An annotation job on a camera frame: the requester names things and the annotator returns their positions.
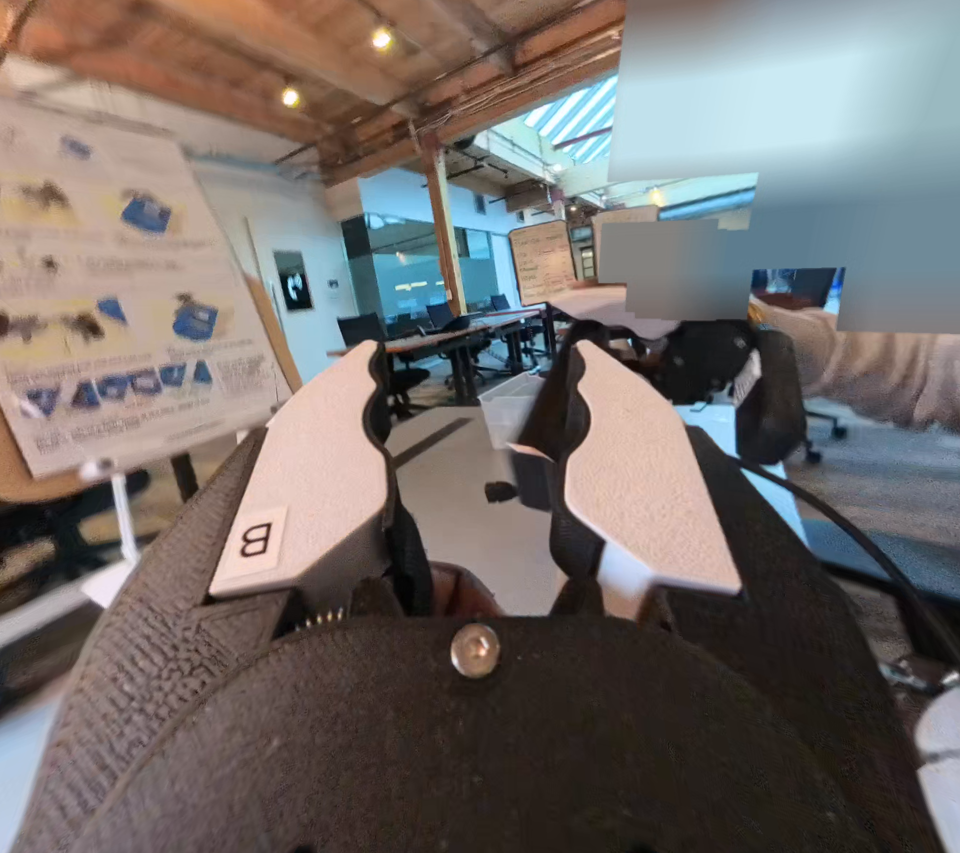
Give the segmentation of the wooden pillar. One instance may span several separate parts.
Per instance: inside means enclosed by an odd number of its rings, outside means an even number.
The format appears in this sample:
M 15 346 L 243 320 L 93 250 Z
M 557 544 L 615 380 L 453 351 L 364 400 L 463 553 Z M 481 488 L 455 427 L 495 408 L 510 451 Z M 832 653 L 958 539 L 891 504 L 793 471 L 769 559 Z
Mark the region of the wooden pillar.
M 420 133 L 417 144 L 433 217 L 446 302 L 453 315 L 461 317 L 467 312 L 467 306 L 457 238 L 450 211 L 445 150 L 433 131 Z

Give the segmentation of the person's right forearm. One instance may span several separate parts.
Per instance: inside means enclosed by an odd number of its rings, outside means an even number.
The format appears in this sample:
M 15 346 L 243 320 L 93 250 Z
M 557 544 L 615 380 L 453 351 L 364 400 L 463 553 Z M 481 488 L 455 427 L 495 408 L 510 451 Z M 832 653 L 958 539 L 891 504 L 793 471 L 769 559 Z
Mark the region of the person's right forearm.
M 958 333 L 839 331 L 836 314 L 776 294 L 750 297 L 749 318 L 791 340 L 804 396 L 876 423 L 958 436 Z

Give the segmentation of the clear plastic bin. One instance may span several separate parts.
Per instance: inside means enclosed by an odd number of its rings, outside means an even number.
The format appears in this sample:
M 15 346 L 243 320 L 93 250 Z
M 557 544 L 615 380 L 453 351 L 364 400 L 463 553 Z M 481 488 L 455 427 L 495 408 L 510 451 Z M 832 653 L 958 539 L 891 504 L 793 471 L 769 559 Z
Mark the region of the clear plastic bin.
M 507 450 L 508 444 L 518 443 L 518 434 L 545 376 L 544 373 L 519 374 L 481 395 L 481 411 L 493 449 Z

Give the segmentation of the black office chair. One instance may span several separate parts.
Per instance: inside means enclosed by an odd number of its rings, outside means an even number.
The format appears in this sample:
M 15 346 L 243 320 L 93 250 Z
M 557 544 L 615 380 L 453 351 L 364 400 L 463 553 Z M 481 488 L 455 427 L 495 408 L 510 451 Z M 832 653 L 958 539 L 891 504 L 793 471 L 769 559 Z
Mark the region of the black office chair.
M 366 341 L 387 343 L 388 340 L 387 332 L 375 312 L 338 317 L 337 325 L 344 347 L 354 347 Z M 428 404 L 413 401 L 410 393 L 430 379 L 429 370 L 416 366 L 395 367 L 391 355 L 387 355 L 386 364 L 391 408 L 397 418 L 409 418 L 428 410 Z

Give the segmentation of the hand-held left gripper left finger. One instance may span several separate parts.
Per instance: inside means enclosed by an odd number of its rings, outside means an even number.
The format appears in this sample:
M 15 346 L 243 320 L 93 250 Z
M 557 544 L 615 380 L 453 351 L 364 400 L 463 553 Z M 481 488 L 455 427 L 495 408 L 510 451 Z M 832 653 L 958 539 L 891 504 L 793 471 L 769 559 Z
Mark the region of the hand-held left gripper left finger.
M 293 591 L 333 614 L 356 585 L 386 578 L 405 613 L 432 612 L 426 549 L 386 448 L 389 373 L 384 345 L 365 340 L 272 417 L 209 584 L 213 603 Z

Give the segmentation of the white board stand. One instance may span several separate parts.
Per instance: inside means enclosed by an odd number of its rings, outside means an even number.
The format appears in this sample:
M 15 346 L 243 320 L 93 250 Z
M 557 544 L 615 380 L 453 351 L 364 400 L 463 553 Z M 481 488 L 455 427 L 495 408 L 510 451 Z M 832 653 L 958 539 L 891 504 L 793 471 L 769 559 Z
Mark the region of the white board stand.
M 141 559 L 127 477 L 113 460 L 105 458 L 83 464 L 78 475 L 84 480 L 109 479 L 110 483 L 118 523 L 121 558 L 84 577 L 79 587 L 90 602 L 106 610 L 137 570 Z

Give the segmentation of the handwritten whiteboard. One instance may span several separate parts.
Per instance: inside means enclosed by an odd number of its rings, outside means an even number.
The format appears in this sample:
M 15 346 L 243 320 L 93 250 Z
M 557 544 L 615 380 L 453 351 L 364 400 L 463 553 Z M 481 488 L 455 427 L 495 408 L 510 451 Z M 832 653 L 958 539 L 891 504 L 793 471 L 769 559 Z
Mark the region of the handwritten whiteboard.
M 570 231 L 563 219 L 519 227 L 508 234 L 520 304 L 536 307 L 576 281 Z

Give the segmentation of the phone icon door window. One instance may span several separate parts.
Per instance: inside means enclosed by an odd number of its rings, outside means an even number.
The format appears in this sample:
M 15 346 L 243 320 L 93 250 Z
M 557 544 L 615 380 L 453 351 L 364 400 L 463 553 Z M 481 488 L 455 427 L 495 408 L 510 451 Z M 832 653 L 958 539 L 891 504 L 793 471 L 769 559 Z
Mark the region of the phone icon door window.
M 272 255 L 286 311 L 289 313 L 312 311 L 313 297 L 302 252 L 274 250 Z

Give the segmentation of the instruction board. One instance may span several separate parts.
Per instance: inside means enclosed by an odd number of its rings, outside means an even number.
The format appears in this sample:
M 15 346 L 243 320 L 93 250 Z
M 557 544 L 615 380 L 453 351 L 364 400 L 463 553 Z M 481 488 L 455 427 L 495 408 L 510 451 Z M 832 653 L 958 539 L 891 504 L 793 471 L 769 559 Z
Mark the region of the instruction board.
M 30 475 L 130 468 L 292 396 L 168 136 L 2 97 L 1 400 Z

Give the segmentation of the wooden edged desk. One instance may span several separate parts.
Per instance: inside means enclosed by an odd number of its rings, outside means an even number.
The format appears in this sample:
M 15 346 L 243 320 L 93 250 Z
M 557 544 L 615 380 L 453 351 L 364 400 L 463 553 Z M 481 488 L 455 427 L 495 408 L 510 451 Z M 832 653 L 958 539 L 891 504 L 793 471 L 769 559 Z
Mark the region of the wooden edged desk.
M 452 406 L 477 408 L 480 398 L 477 391 L 477 377 L 474 373 L 472 351 L 486 339 L 503 339 L 509 348 L 509 377 L 525 371 L 522 363 L 520 334 L 527 320 L 538 318 L 543 310 L 527 307 L 507 311 L 496 311 L 485 317 L 468 320 L 461 329 L 447 331 L 419 332 L 401 338 L 382 342 L 386 352 L 390 373 L 396 376 L 400 371 L 397 360 L 422 360 L 434 356 L 446 356 L 451 365 L 454 399 Z

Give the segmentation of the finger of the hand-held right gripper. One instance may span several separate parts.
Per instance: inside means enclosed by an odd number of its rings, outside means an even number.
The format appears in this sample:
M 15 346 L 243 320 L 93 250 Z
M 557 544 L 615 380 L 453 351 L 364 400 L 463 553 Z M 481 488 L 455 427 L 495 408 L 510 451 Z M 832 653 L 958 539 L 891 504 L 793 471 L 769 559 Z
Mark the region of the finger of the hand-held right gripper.
M 517 435 L 517 444 L 547 458 L 561 455 L 569 413 L 569 350 L 561 349 L 530 406 Z

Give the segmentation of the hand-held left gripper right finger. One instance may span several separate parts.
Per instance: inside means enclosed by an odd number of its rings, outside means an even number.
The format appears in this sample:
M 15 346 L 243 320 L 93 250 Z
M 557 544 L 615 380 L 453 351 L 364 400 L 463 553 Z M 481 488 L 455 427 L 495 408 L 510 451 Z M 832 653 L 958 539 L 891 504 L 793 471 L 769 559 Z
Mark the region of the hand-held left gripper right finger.
M 558 505 L 600 540 L 591 576 L 606 611 L 641 618 L 662 587 L 735 597 L 742 579 L 674 407 L 599 345 L 573 345 Z

